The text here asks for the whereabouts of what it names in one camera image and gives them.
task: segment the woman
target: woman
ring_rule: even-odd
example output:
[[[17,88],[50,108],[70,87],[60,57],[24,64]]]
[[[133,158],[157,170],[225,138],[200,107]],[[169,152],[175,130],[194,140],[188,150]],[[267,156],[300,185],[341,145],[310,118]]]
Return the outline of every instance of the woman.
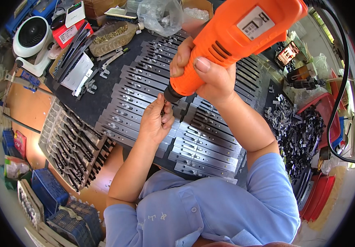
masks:
[[[171,77],[183,74],[192,41],[188,37],[179,46]],[[171,104],[164,105],[159,94],[144,111],[138,139],[110,185],[104,211],[107,246],[291,243],[300,225],[298,207],[269,126],[234,92],[235,65],[225,69],[197,57],[194,68],[205,82],[198,95],[217,108],[247,151],[247,190],[218,178],[186,181],[164,170],[145,181],[155,151],[174,122]]]

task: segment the screwdriver label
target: screwdriver label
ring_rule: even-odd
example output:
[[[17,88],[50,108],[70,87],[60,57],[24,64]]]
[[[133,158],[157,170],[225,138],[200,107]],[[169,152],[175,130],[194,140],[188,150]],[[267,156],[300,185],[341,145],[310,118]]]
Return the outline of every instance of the screwdriver label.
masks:
[[[275,26],[275,23],[259,6],[256,6],[236,26],[250,40],[254,40],[271,27]]]

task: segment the light blue shirt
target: light blue shirt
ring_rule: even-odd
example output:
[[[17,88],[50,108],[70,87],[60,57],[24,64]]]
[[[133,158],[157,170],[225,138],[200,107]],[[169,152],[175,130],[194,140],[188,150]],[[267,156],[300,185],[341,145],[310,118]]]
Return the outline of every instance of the light blue shirt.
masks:
[[[256,160],[247,190],[218,178],[187,181],[160,170],[145,183],[136,210],[107,207],[108,247],[191,247],[203,238],[248,246],[291,243],[300,225],[297,201],[280,155]]]

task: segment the white fan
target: white fan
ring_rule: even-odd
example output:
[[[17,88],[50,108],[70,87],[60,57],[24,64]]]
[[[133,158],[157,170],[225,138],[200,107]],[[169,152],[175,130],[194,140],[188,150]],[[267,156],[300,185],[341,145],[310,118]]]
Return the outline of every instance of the white fan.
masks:
[[[28,18],[17,29],[13,38],[13,51],[18,56],[16,63],[35,76],[42,76],[51,59],[48,48],[53,44],[53,35],[46,19],[41,16]],[[35,64],[24,58],[37,54]]]

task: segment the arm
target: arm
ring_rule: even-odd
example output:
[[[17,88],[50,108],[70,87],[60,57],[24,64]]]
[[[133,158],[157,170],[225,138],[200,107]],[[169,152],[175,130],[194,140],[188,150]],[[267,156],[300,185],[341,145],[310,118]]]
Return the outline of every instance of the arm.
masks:
[[[172,105],[164,101],[164,96],[159,94],[144,111],[139,136],[111,182],[106,206],[127,204],[135,208],[134,202],[143,188],[155,152],[175,121]],[[162,109],[165,115],[161,118]]]
[[[178,47],[170,64],[171,77],[184,73],[191,50],[195,46],[188,37]],[[194,69],[205,82],[198,88],[199,96],[217,108],[229,129],[241,146],[247,150],[248,169],[259,157],[267,153],[279,153],[279,147],[268,124],[234,91],[236,67],[225,69],[204,57],[194,60]]]

